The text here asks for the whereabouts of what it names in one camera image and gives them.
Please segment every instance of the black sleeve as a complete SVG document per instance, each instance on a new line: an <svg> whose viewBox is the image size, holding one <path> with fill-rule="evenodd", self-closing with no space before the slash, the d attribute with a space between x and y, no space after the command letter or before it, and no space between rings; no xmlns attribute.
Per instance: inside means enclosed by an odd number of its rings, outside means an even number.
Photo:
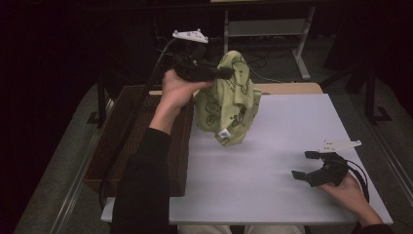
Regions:
<svg viewBox="0 0 413 234"><path fill-rule="evenodd" d="M169 146L169 135L146 130L119 183L110 233L168 233Z"/></svg>
<svg viewBox="0 0 413 234"><path fill-rule="evenodd" d="M389 225L376 224L361 228L358 234L393 234L393 231Z"/></svg>

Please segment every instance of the person's right hand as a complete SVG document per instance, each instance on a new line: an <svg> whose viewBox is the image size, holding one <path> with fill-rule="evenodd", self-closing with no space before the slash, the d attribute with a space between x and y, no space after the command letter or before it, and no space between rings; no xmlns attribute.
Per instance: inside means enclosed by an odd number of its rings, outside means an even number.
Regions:
<svg viewBox="0 0 413 234"><path fill-rule="evenodd" d="M328 193L341 206L354 213L361 226L383 223L379 215L365 200L357 180L350 173L347 173L339 186L327 183L319 186L319 189Z"/></svg>

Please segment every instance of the hand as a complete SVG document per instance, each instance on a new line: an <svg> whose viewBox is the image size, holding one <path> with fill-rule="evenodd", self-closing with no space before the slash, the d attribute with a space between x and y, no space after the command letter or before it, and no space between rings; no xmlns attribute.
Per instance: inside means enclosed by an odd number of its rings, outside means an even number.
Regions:
<svg viewBox="0 0 413 234"><path fill-rule="evenodd" d="M163 80L161 101L149 127L170 135L173 121L179 114L180 108L197 90L211 85L212 82L187 82L179 78L174 70L167 71Z"/></svg>
<svg viewBox="0 0 413 234"><path fill-rule="evenodd" d="M319 186L319 189L328 193L341 206L354 213L361 226L383 223L379 215L365 200L357 180L350 173L347 173L339 186L327 183Z"/></svg>

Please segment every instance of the green cloth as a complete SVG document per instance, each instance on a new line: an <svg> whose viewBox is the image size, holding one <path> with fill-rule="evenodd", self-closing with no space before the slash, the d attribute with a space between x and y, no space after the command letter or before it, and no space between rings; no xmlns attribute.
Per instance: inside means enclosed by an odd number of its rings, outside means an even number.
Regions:
<svg viewBox="0 0 413 234"><path fill-rule="evenodd" d="M222 145L231 146L243 142L258 112L261 91L249 79L249 67L239 52L228 52L219 67L233 68L234 75L197 93L195 121L202 131L215 133Z"/></svg>

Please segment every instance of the white plastic bracket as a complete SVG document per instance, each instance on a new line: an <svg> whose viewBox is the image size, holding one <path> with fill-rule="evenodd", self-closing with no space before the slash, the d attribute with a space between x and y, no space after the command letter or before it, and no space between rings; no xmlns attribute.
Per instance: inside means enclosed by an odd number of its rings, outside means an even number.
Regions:
<svg viewBox="0 0 413 234"><path fill-rule="evenodd" d="M202 42L202 43L208 42L208 38L204 36L204 34L201 32L199 28L197 31L187 31L187 32L178 32L177 30L175 30L172 33L172 36L175 38L180 38L180 39L189 40L189 41L196 41L196 42Z"/></svg>
<svg viewBox="0 0 413 234"><path fill-rule="evenodd" d="M337 140L330 141L326 140L322 147L319 149L319 153L331 153L337 152L342 149L354 148L361 145L361 141L348 141L348 140Z"/></svg>

